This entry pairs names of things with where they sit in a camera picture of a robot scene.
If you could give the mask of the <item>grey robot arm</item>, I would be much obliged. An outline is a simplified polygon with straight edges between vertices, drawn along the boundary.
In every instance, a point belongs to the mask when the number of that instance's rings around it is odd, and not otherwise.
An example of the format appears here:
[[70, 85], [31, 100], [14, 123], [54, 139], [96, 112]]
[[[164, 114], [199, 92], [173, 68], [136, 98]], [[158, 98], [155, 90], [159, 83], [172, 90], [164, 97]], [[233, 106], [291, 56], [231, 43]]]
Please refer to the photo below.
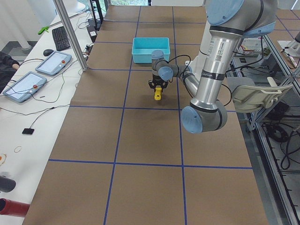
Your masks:
[[205, 9], [211, 40], [200, 78], [196, 78], [189, 66], [166, 62], [161, 50], [152, 52], [153, 75], [163, 81], [180, 78], [192, 96], [190, 105], [180, 114], [188, 132], [215, 131], [226, 124], [227, 111], [217, 97], [233, 51], [244, 38], [271, 33], [277, 8], [276, 0], [210, 0]]

